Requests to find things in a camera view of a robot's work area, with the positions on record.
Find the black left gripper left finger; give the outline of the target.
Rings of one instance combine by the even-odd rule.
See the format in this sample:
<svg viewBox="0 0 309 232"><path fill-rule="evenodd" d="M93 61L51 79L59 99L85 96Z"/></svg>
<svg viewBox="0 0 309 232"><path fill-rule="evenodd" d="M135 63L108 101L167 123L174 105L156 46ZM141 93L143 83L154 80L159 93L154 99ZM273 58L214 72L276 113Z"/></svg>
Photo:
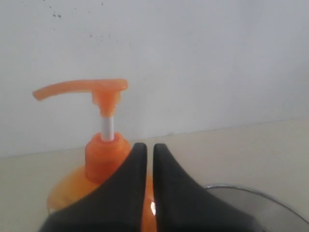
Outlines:
<svg viewBox="0 0 309 232"><path fill-rule="evenodd" d="M121 166L96 190L52 213L42 232L139 232L147 174L147 146L135 143Z"/></svg>

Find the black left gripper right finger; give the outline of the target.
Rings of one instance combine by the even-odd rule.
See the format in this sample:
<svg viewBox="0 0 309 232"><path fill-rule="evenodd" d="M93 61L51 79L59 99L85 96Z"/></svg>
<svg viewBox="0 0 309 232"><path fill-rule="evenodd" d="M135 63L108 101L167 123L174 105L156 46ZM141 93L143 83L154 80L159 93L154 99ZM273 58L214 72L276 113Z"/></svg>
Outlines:
<svg viewBox="0 0 309 232"><path fill-rule="evenodd" d="M257 220L208 193L166 144L155 144L153 188L159 232L259 232Z"/></svg>

